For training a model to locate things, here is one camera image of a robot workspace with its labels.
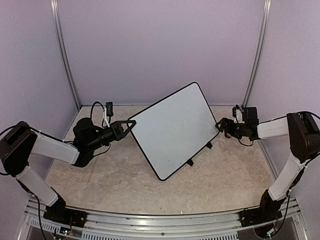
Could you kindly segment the black framed whiteboard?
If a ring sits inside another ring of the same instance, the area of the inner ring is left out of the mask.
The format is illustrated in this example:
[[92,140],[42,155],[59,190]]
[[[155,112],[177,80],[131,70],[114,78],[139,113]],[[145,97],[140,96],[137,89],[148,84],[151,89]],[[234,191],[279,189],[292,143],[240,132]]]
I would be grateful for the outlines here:
[[219,135],[216,118],[197,82],[129,117],[131,134],[156,177],[166,181]]

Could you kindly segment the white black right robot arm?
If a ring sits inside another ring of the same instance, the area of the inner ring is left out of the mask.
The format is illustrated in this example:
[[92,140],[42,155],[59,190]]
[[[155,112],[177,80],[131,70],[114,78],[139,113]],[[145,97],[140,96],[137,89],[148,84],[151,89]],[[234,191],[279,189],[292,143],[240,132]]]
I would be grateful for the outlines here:
[[281,205],[289,198],[305,169],[320,155],[319,123],[320,117],[306,110],[260,121],[256,107],[236,105],[232,109],[232,118],[223,117],[215,124],[226,138],[238,141],[247,138],[251,144],[260,141],[271,157],[279,154],[282,161],[277,178],[263,193],[259,206],[244,210],[244,214],[266,222],[280,212]]

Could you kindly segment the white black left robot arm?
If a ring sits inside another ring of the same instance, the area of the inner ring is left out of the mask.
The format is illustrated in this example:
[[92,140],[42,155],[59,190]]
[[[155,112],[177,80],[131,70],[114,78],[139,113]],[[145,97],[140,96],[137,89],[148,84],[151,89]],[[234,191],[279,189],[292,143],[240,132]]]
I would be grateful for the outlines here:
[[135,120],[118,120],[107,127],[93,124],[89,117],[73,128],[74,139],[65,141],[41,132],[25,121],[1,132],[0,160],[5,175],[10,175],[46,206],[46,218],[63,223],[70,218],[64,199],[30,166],[30,155],[59,160],[78,168],[86,167],[97,157],[96,150],[124,139],[136,125]]

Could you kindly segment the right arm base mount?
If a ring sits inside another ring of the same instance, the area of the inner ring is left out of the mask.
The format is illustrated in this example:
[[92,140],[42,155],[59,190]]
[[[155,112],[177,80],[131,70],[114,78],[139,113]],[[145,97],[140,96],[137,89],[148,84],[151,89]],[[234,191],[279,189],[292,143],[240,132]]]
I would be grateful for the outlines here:
[[240,211],[238,215],[243,228],[274,221],[283,216],[279,210],[271,213],[262,213],[259,207],[252,209],[245,208],[244,210]]

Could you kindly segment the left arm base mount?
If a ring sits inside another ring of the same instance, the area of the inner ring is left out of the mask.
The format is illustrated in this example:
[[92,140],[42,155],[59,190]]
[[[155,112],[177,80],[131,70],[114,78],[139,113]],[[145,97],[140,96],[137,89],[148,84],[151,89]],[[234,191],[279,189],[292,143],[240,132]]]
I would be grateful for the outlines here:
[[43,217],[70,227],[84,228],[88,213],[81,210],[70,209],[66,207],[53,208],[46,207]]

